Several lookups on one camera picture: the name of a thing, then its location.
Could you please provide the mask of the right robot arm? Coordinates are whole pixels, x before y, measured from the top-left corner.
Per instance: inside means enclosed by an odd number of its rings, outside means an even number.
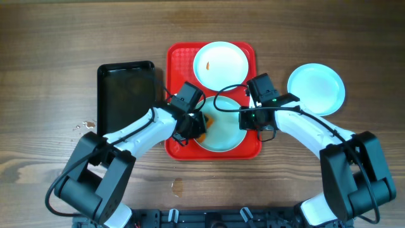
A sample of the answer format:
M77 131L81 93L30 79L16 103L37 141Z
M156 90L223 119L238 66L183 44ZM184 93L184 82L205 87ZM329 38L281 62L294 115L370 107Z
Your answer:
M355 134L312 113L295 95L280 95L267 74L246 84L252 108L240 108L240 128L281 131L313 152L320 160L323 191L299 204L305 226L363 219L396 198L396 187L380 141L369 131Z

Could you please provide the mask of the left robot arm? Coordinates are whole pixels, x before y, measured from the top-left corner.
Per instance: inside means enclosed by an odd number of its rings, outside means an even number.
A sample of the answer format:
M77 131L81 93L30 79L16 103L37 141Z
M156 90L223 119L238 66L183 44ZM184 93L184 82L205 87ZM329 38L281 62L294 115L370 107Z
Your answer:
M186 146L206 133L207 119L201 111L205 101L202 90L185 82L178 93L130 125L103 136L85 134L49 187L47 209L64 215L50 205L50 195L55 194L77 210L77 217L103 227L127 227L132 210L122 198L136 159L161 141L173 139Z

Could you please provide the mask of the pale blue plate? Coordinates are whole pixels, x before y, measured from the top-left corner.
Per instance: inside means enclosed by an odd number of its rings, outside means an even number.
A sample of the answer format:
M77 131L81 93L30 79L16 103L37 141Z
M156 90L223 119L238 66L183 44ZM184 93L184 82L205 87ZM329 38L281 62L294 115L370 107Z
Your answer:
M208 151L223 153L236 148L246 137L247 130L239 128L238 113L218 111L213 104L214 98L208 97L201 109L212 124L195 142Z
M319 116L335 113L346 98L346 88L339 74L320 63L297 67L287 81L287 91Z
M193 71L196 79L212 91L245 81L249 62L235 44L224 41L211 42L195 55Z

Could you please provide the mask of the pale blue plate top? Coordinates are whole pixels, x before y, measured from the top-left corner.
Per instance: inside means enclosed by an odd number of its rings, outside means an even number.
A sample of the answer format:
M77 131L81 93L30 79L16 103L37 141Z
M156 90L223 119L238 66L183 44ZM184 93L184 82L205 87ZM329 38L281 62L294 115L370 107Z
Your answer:
M211 42L195 55L193 71L196 79L212 91L245 81L249 62L235 44L224 41Z

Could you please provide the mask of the green orange sponge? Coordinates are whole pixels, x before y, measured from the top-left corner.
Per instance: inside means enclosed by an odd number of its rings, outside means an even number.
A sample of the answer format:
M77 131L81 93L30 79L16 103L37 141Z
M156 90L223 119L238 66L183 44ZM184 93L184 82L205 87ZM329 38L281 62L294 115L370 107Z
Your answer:
M213 117L208 114L204 114L204 132L201 133L199 137L195 138L195 141L197 141L198 143L203 143L206 140L207 131L213 125L213 123Z

